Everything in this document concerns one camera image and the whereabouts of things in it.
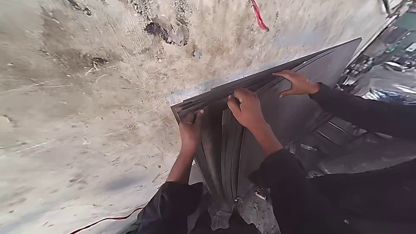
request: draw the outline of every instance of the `hand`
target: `hand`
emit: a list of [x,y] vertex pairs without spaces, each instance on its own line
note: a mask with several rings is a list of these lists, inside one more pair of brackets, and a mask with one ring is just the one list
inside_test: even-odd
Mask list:
[[191,154],[196,153],[198,144],[201,141],[201,118],[204,110],[191,112],[181,117],[179,132],[181,134],[182,149]]
[[292,82],[292,88],[281,92],[279,97],[286,95],[315,94],[320,88],[319,84],[309,82],[306,77],[293,71],[283,70],[278,73],[273,73],[273,75],[283,76]]
[[237,89],[234,91],[234,96],[240,101],[240,105],[235,98],[229,96],[228,107],[238,122],[253,133],[264,153],[270,155],[283,149],[282,144],[263,117],[257,95],[246,89]]
[[247,89],[237,89],[234,91],[234,97],[228,97],[228,107],[238,122],[253,131],[263,125],[267,125],[261,111],[260,100],[257,95]]

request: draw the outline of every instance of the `red wire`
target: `red wire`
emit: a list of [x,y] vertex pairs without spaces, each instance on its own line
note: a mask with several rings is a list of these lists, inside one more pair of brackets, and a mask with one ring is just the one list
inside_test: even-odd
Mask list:
[[259,7],[257,6],[257,3],[255,0],[251,0],[253,7],[254,7],[254,13],[256,14],[257,17],[257,23],[259,24],[261,29],[264,29],[266,31],[269,31],[269,27],[267,27],[267,25],[263,22],[263,19],[261,18],[260,15],[260,10]]
[[77,233],[77,232],[80,232],[80,231],[82,231],[82,230],[84,230],[84,229],[87,229],[87,228],[89,228],[89,227],[92,227],[92,226],[96,225],[97,223],[99,223],[99,222],[101,222],[101,221],[104,221],[104,220],[108,220],[108,219],[112,219],[112,220],[127,219],[127,218],[129,218],[129,217],[130,217],[130,216],[131,216],[134,212],[136,212],[136,211],[138,211],[138,210],[140,210],[140,209],[143,209],[143,208],[144,208],[144,207],[139,207],[139,208],[136,208],[136,209],[134,209],[134,210],[133,210],[133,212],[131,212],[129,215],[124,216],[124,217],[108,217],[108,218],[105,218],[105,219],[101,219],[101,220],[99,220],[99,221],[97,221],[97,222],[95,222],[95,223],[92,223],[92,224],[88,225],[88,226],[85,226],[85,227],[83,227],[83,228],[77,229],[77,230],[75,230],[75,231],[71,232],[70,234],[75,234],[75,233]]

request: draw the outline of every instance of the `sheet metal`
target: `sheet metal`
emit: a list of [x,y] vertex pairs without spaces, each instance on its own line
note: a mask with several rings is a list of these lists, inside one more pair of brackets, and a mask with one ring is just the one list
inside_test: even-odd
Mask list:
[[[297,72],[305,75],[309,81],[333,87],[360,42],[359,38],[332,48],[323,56],[315,57],[300,66]],[[310,121],[322,113],[318,104],[308,95],[278,97],[280,92],[290,87],[289,81],[282,80],[259,97],[264,118],[283,146],[288,145],[297,135],[307,132]],[[248,191],[252,184],[248,175],[258,169],[265,158],[266,155],[253,134],[246,130],[240,157],[238,196],[242,197]]]

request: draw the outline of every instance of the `concrete floor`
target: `concrete floor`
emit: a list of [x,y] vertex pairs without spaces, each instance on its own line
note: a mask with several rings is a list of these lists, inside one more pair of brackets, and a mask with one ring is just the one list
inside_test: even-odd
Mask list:
[[0,233],[69,233],[145,205],[180,149],[171,104],[364,45],[386,20],[379,0],[257,4],[269,32],[248,0],[1,1]]

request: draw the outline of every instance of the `finger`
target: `finger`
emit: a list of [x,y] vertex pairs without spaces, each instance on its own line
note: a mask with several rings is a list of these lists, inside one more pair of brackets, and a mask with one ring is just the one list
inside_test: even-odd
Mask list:
[[288,79],[290,82],[293,82],[295,80],[294,76],[292,75],[292,73],[288,73],[285,71],[281,71],[281,72],[277,72],[277,73],[273,73],[273,75],[279,75],[282,76],[286,79]]
[[279,97],[283,97],[283,96],[287,96],[287,95],[293,95],[293,94],[296,94],[296,92],[293,89],[289,89],[289,90],[282,91],[279,94]]
[[238,116],[240,116],[241,114],[241,109],[239,104],[237,103],[237,100],[235,100],[234,98],[230,96],[228,96],[228,108],[230,108],[231,112],[233,113],[235,118],[238,118]]
[[247,95],[249,95],[248,90],[246,89],[242,89],[242,88],[238,88],[236,90],[234,90],[234,96],[242,103]]
[[199,110],[196,113],[196,118],[195,118],[195,122],[193,122],[193,125],[197,128],[201,127],[201,122],[202,122],[202,115],[204,114],[204,110]]
[[195,119],[195,113],[194,112],[190,112],[188,114],[185,114],[181,118],[181,121],[185,121],[185,122],[188,122],[188,123],[193,123],[194,119]]

